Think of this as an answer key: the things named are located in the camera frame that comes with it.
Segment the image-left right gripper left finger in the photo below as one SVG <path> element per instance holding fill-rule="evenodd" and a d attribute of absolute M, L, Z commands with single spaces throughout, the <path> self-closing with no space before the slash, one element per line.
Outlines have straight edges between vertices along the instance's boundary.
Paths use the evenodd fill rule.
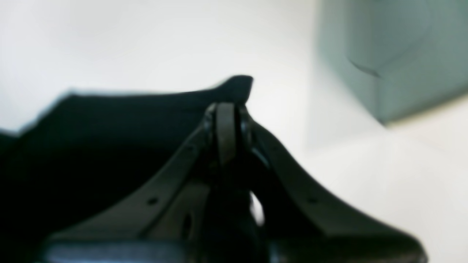
<path fill-rule="evenodd" d="M 195 167 L 236 156 L 235 104 L 214 103 L 169 161 L 134 193 L 53 234 L 38 263 L 199 263 L 201 228 L 211 187 Z"/>

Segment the image-left right gripper right finger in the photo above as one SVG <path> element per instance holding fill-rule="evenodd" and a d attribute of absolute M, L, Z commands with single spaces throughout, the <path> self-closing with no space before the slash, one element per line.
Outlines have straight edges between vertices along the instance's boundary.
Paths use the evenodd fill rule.
<path fill-rule="evenodd" d="M 248 179 L 263 206 L 270 263 L 426 263 L 413 236 L 341 200 L 297 163 L 279 140 L 238 107 Z"/>

